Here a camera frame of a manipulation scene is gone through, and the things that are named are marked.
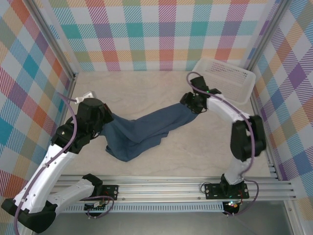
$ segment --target wire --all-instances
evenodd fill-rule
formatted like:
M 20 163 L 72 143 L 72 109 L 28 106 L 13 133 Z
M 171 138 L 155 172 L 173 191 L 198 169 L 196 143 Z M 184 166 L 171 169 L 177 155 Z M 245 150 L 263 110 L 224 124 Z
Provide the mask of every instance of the wire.
M 91 216 L 89 214 L 89 211 L 91 211 L 91 209 L 88 209 L 87 210 L 87 215 L 89 216 L 89 218 L 93 218 L 93 219 L 99 219 L 103 216 L 105 216 L 106 214 L 108 214 L 112 209 L 113 209 L 113 206 L 114 206 L 114 198 L 110 197 L 110 196 L 96 196 L 96 197 L 86 197 L 84 198 L 83 200 L 89 200 L 89 199 L 98 199 L 98 198 L 108 198 L 112 201 L 112 205 L 110 206 L 110 208 L 106 211 L 106 212 L 103 212 L 101 213 L 99 216 Z
M 73 117 L 73 121 L 74 121 L 74 131 L 72 134 L 72 137 L 70 138 L 69 142 L 64 146 L 63 149 L 61 149 L 60 152 L 58 152 L 53 158 L 50 159 L 50 161 L 48 161 L 41 169 L 39 169 L 39 171 L 37 172 L 37 174 L 34 176 L 34 178 L 32 179 L 32 181 L 29 183 L 29 186 L 27 187 L 24 195 L 22 196 L 22 199 L 15 211 L 15 215 L 14 215 L 14 230 L 15 230 L 15 234 L 16 235 L 20 235 L 19 233 L 19 229 L 18 229 L 18 217 L 20 214 L 20 211 L 22 209 L 23 203 L 27 200 L 27 196 L 31 190 L 31 188 L 34 186 L 35 182 L 37 181 L 37 179 L 39 178 L 39 176 L 41 175 L 41 173 L 45 170 L 46 167 L 48 167 L 52 162 L 54 162 L 58 157 L 60 157 L 60 155 L 62 153 L 64 153 L 68 147 L 70 147 L 70 145 L 73 143 L 76 133 L 77 133 L 77 120 L 75 117 L 75 113 L 74 110 L 72 109 L 72 107 L 70 106 L 70 104 L 67 102 L 67 100 L 72 100 L 67 98 L 66 96 L 60 94 L 57 92 L 57 94 L 60 96 L 60 98 L 64 101 L 64 103 L 66 104 L 68 110 L 70 111 L 72 117 Z
M 107 205 L 110 202 L 110 199 L 108 199 L 108 202 L 106 203 L 106 201 L 103 198 L 103 202 L 104 202 L 105 205 Z
M 240 205 L 242 205 L 242 203 L 243 203 L 243 194 L 242 194 L 242 192 L 241 192 L 241 190 L 239 190 L 239 193 L 240 193 L 240 196 L 241 196 L 241 201 L 240 201 Z
M 191 71 L 191 72 L 189 72 L 189 73 L 187 74 L 186 80 L 187 80 L 187 83 L 191 86 L 191 88 L 192 88 L 193 90 L 197 91 L 197 92 L 200 92 L 200 93 L 203 93 L 203 94 L 208 95 L 207 92 L 204 92 L 204 91 L 202 91 L 202 90 L 196 88 L 195 86 L 193 86 L 193 85 L 191 84 L 191 82 L 189 81 L 189 75 L 191 75 L 191 74 L 196 74 L 196 75 L 198 75 L 198 76 L 201 76 L 201 74 L 199 74 L 198 72 L 195 72 L 195 71 Z M 249 166 L 248 166 L 245 170 L 243 170 L 243 171 L 240 173 L 240 177 L 243 178 L 245 181 L 254 183 L 254 184 L 256 185 L 256 188 L 257 188 L 257 189 L 256 189 L 255 197 L 254 197 L 254 199 L 252 200 L 251 204 L 250 204 L 248 207 L 246 207 L 243 211 L 237 213 L 237 214 L 236 214 L 236 216 L 237 216 L 237 215 L 243 214 L 244 212 L 246 212 L 247 210 L 249 210 L 249 209 L 253 206 L 253 204 L 255 203 L 256 199 L 257 199 L 258 196 L 259 196 L 259 185 L 258 185 L 258 183 L 257 183 L 256 181 L 254 181 L 254 180 L 247 180 L 247 179 L 245 179 L 245 178 L 243 177 L 243 174 L 246 173 L 247 171 L 249 171 L 249 170 L 251 169 L 252 164 L 253 164 L 253 162 L 254 162 L 254 156 L 255 156 L 255 139 L 254 139 L 254 134 L 253 134 L 252 126 L 251 126 L 249 120 L 241 113 L 240 110 L 238 110 L 235 106 L 233 106 L 233 105 L 232 105 L 231 103 L 229 103 L 227 100 L 224 100 L 224 99 L 220 98 L 219 96 L 217 96 L 217 95 L 215 95 L 215 94 L 211 94 L 211 93 L 210 93 L 209 95 L 212 96 L 212 97 L 214 97 L 214 98 L 216 98 L 216 99 L 218 99 L 218 100 L 220 100 L 221 102 L 225 103 L 225 104 L 228 105 L 230 108 L 232 108 L 236 113 L 238 113 L 238 114 L 243 118 L 243 120 L 246 122 L 246 124 L 247 124 L 247 126 L 248 126 L 248 129 L 249 129 L 249 132 L 250 132 L 250 137 L 251 137 L 251 161 L 250 161 Z
M 99 137 L 100 132 L 97 133 L 97 135 L 95 135 L 94 137 L 92 137 L 92 140 L 94 140 L 95 138 Z
M 202 113 L 205 113 L 206 111 L 207 111 L 207 109 L 206 109 L 205 111 L 200 112 L 200 113 L 196 113 L 195 111 L 191 110 L 191 112 L 192 112 L 193 114 L 202 114 Z
M 200 191 L 201 191 L 202 193 L 204 193 L 204 194 L 205 194 L 205 192 L 202 191 L 202 187 L 203 187 L 203 185 L 205 185 L 205 184 L 210 184 L 210 182 L 204 182 L 204 183 L 201 185 Z

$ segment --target white plastic basket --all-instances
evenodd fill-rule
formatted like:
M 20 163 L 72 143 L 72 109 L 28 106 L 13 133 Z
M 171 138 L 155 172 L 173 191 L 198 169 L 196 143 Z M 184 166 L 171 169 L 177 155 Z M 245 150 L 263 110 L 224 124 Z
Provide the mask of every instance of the white plastic basket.
M 201 58 L 193 71 L 200 73 L 210 89 L 216 88 L 236 104 L 245 104 L 255 84 L 255 74 L 211 58 Z

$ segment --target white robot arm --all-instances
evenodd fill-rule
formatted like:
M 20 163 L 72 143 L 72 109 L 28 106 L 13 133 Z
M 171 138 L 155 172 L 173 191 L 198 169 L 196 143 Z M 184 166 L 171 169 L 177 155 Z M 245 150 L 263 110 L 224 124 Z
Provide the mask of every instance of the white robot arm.
M 216 94 L 216 96 L 220 97 L 223 100 L 226 98 L 222 94 Z M 232 108 L 226 105 L 224 102 L 216 99 L 214 97 L 207 98 L 206 105 L 208 110 L 213 111 L 214 113 L 218 114 L 224 121 L 228 123 L 235 123 L 236 121 L 243 121 L 244 119 L 235 112 Z M 245 112 L 241 113 L 249 119 L 249 114 Z M 232 158 L 230 167 L 225 172 L 225 178 L 230 185 L 236 185 L 244 180 L 243 175 L 240 175 L 245 169 L 248 168 L 250 165 L 251 158 L 247 159 L 246 161 L 242 162 L 235 157 Z
M 198 77 L 189 81 L 188 76 L 192 73 Z M 218 114 L 224 121 L 232 123 L 230 149 L 233 158 L 228 170 L 221 177 L 220 185 L 215 186 L 215 189 L 218 188 L 215 196 L 221 198 L 238 196 L 239 191 L 247 191 L 244 174 L 251 167 L 252 146 L 254 146 L 253 157 L 259 156 L 266 148 L 262 119 L 258 115 L 251 116 L 234 107 L 219 90 L 209 89 L 204 77 L 199 73 L 190 72 L 188 76 L 187 82 L 193 88 L 194 93 L 186 93 L 180 102 L 196 114 L 202 113 L 203 109 L 210 110 Z M 253 132 L 253 143 L 250 131 Z
M 219 98 L 224 99 L 224 96 L 219 91 L 213 89 L 210 92 L 213 91 L 216 91 L 215 95 Z M 18 221 L 37 233 L 45 231 L 52 224 L 55 217 L 71 204 L 86 197 L 101 195 L 102 181 L 91 174 L 84 176 L 75 185 L 50 195 L 52 188 L 69 162 L 76 157 L 84 145 L 95 138 L 102 130 L 104 124 L 113 120 L 110 109 L 106 104 L 96 99 L 93 92 L 88 92 L 83 97 L 76 98 L 75 101 L 79 103 L 76 115 L 78 131 L 73 144 L 46 167 L 46 163 L 60 152 L 72 137 L 73 124 L 71 119 L 69 119 L 57 129 L 44 160 L 29 183 L 15 198 L 5 199 L 1 206 L 14 216 L 18 205 L 22 201 L 23 205 Z M 233 123 L 230 147 L 234 157 L 229 169 L 221 177 L 220 188 L 224 198 L 230 198 L 234 192 L 238 194 L 238 188 L 243 186 L 243 175 L 241 173 L 249 166 L 251 161 L 251 143 L 249 143 L 249 137 L 246 135 L 243 118 L 224 102 L 209 94 L 203 96 L 201 94 L 188 93 L 183 96 L 180 102 L 188 105 L 188 107 L 190 105 L 191 110 L 196 111 L 196 113 L 200 113 L 203 108 L 209 109 L 217 113 L 223 120 Z M 262 120 L 259 116 L 251 117 L 246 113 L 242 114 L 249 119 L 253 127 L 254 137 L 257 141 L 256 156 L 258 156 L 266 146 Z M 40 178 L 30 188 L 27 200 L 24 200 L 23 196 L 29 188 L 30 182 L 43 167 L 45 169 L 41 173 Z
M 83 146 L 101 132 L 104 124 L 113 120 L 108 106 L 96 99 L 93 92 L 76 98 L 76 103 L 79 103 L 76 115 L 77 133 L 73 143 L 64 153 L 48 164 L 69 143 L 73 135 L 74 125 L 71 123 L 72 119 L 69 119 L 56 130 L 45 158 L 28 184 L 15 198 L 5 199 L 1 206 L 14 216 L 22 201 L 18 221 L 37 233 L 45 231 L 55 217 L 71 204 L 90 196 L 103 195 L 102 181 L 91 174 L 83 176 L 75 185 L 50 195 L 52 188 L 69 162 L 77 156 Z M 34 181 L 39 171 L 42 172 Z M 23 199 L 27 190 L 29 191 L 28 195 L 26 199 Z

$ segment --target plaid wallpaper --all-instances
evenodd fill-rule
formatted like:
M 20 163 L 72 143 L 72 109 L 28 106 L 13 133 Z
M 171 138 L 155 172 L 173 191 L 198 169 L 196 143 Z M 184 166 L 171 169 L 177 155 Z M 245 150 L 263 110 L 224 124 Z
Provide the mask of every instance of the plaid wallpaper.
M 68 54 L 68 52 L 67 52 L 67 50 L 66 50 L 66 48 L 64 46 L 63 41 L 61 40 L 59 34 L 57 33 L 57 30 L 55 29 L 55 26 L 53 25 L 50 17 L 48 16 L 47 11 L 46 11 L 46 9 L 44 8 L 44 6 L 42 4 L 42 0 L 34 0 L 34 2 L 36 3 L 38 8 L 40 9 L 40 12 L 41 12 L 43 18 L 45 19 L 46 23 L 49 25 L 49 27 L 51 29 L 51 32 L 54 35 L 54 38 L 56 39 L 56 41 L 58 42 L 61 50 L 63 51 L 64 56 L 66 57 L 67 62 L 69 63 L 70 67 L 72 68 L 72 70 L 74 72 L 78 72 L 79 71 L 78 68 L 76 68 L 75 65 L 73 64 L 72 59 L 69 56 L 69 54 Z
M 266 20 L 267 6 L 275 3 L 275 0 L 42 1 L 50 4 L 67 39 L 65 44 L 73 51 L 72 60 L 78 61 L 83 71 L 191 70 L 205 56 L 243 66 L 260 34 L 259 21 L 262 17 Z M 40 0 L 36 2 L 55 30 L 48 11 Z
M 250 61 L 251 61 L 251 59 L 252 59 L 252 57 L 253 57 L 253 55 L 254 55 L 254 53 L 255 53 L 256 48 L 259 46 L 259 44 L 260 44 L 260 42 L 261 42 L 261 40 L 262 40 L 262 38 L 263 38 L 265 32 L 266 32 L 267 29 L 268 29 L 268 26 L 269 26 L 270 21 L 273 19 L 273 16 L 274 16 L 275 13 L 276 13 L 276 10 L 277 10 L 278 5 L 279 5 L 280 2 L 281 2 L 281 0 L 275 0 L 275 3 L 274 3 L 274 5 L 272 6 L 272 8 L 271 8 L 271 10 L 270 10 L 270 12 L 269 12 L 269 14 L 268 14 L 268 17 L 267 17 L 267 19 L 266 19 L 266 21 L 265 21 L 265 23 L 264 23 L 262 29 L 260 30 L 257 39 L 256 39 L 255 42 L 254 42 L 253 48 L 252 48 L 252 50 L 251 50 L 251 52 L 250 52 L 250 54 L 249 54 L 249 56 L 248 56 L 248 59 L 246 60 L 246 63 L 245 63 L 244 68 L 247 68 L 247 67 L 248 67 L 248 65 L 249 65 L 249 63 L 250 63 Z
M 254 93 L 284 180 L 313 234 L 313 1 L 294 0 L 267 46 Z
M 0 204 L 14 197 L 45 156 L 69 78 L 22 0 L 0 0 Z M 0 209 L 0 234 L 13 217 Z

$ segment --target white connector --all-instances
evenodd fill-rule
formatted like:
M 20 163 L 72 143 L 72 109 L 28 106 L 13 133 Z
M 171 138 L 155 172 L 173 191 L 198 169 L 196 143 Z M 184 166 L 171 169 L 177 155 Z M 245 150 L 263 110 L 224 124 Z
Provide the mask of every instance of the white connector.
M 96 95 L 95 92 L 89 91 L 89 92 L 83 94 L 83 96 L 76 97 L 76 98 L 75 98 L 75 100 L 76 100 L 75 103 L 78 104 L 78 103 L 84 101 L 84 99 L 86 99 L 86 98 L 97 98 L 97 95 Z

